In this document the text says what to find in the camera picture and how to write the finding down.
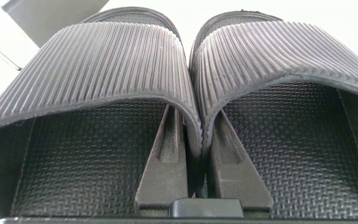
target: slide sandal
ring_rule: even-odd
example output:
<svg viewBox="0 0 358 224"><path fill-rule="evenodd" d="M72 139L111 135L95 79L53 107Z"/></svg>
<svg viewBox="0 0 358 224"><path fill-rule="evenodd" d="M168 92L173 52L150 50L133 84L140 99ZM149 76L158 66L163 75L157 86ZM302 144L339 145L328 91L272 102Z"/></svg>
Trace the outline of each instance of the slide sandal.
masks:
<svg viewBox="0 0 358 224"><path fill-rule="evenodd" d="M191 58L210 197L248 217L358 220L354 53L316 26L229 12Z"/></svg>
<svg viewBox="0 0 358 224"><path fill-rule="evenodd" d="M201 123L183 48L167 18L103 22L122 11L56 33L0 96L0 218L163 217L189 196L182 115L194 157Z"/></svg>

